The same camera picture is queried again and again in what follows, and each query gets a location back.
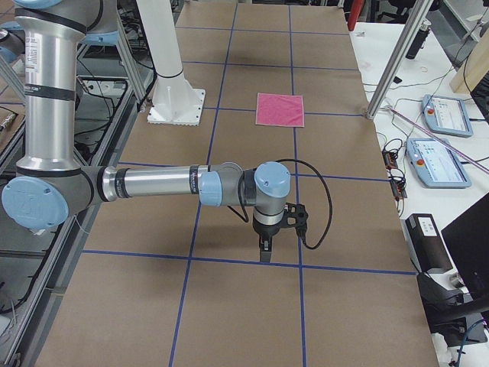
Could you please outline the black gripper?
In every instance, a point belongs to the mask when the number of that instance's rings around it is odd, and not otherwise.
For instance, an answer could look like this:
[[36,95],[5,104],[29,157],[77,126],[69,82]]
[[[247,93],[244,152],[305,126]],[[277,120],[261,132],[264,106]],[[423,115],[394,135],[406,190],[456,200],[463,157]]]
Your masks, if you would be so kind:
[[280,222],[266,225],[253,220],[253,229],[259,235],[260,262],[270,262],[272,254],[272,238],[280,231]]

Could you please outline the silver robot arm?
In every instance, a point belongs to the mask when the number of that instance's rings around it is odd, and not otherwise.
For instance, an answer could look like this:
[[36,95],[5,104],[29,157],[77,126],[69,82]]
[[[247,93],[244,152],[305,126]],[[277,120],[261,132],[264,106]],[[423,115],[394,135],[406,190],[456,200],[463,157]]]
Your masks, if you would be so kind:
[[290,172],[275,161],[243,170],[228,162],[161,169],[87,167],[74,158],[78,44],[114,40],[114,1],[19,1],[25,33],[25,153],[2,191],[5,212],[29,229],[49,229],[91,206],[134,196],[197,195],[205,206],[250,206],[260,260],[287,224]]

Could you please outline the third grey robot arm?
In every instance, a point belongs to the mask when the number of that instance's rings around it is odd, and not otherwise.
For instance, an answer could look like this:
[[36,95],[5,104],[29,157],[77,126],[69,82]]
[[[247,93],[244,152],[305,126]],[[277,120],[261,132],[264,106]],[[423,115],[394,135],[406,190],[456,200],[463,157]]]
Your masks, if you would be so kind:
[[25,53],[25,32],[16,21],[1,24],[1,56],[7,63],[16,61]]

